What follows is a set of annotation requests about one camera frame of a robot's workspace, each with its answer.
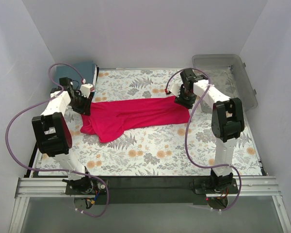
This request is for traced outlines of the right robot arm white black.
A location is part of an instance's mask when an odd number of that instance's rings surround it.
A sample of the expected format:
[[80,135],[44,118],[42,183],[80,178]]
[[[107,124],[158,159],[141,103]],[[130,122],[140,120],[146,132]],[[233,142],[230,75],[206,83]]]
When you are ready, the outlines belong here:
[[195,112],[201,101],[205,101],[212,108],[211,130],[216,137],[216,151],[214,165],[210,169],[210,189],[215,193],[223,192],[232,184],[233,172],[236,168],[232,164],[236,140],[244,131],[245,123],[243,105],[239,98],[230,98],[220,92],[210,80],[201,72],[195,74],[195,68],[184,68],[177,73],[182,85],[166,88],[167,94],[175,96],[175,103]]

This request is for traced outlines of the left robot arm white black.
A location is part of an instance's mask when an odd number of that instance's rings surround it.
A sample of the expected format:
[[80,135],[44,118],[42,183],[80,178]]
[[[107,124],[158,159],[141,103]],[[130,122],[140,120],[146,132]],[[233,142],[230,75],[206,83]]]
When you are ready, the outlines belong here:
[[33,131],[41,153],[47,154],[66,170],[68,179],[64,180],[72,189],[83,194],[89,194],[94,189],[94,183],[88,169],[82,165],[72,152],[72,136],[65,121],[66,109],[80,115],[90,115],[90,105],[95,87],[83,83],[79,89],[74,88],[72,79],[63,77],[59,85],[50,91],[51,101],[40,116],[32,118]]

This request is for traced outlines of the red t-shirt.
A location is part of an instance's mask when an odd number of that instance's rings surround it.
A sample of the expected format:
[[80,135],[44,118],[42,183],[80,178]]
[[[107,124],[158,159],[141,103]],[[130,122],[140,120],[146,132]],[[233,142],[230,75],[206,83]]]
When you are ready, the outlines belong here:
[[82,116],[80,132],[97,135],[101,143],[108,143],[126,130],[187,123],[189,110],[174,100],[171,96],[92,103],[90,116]]

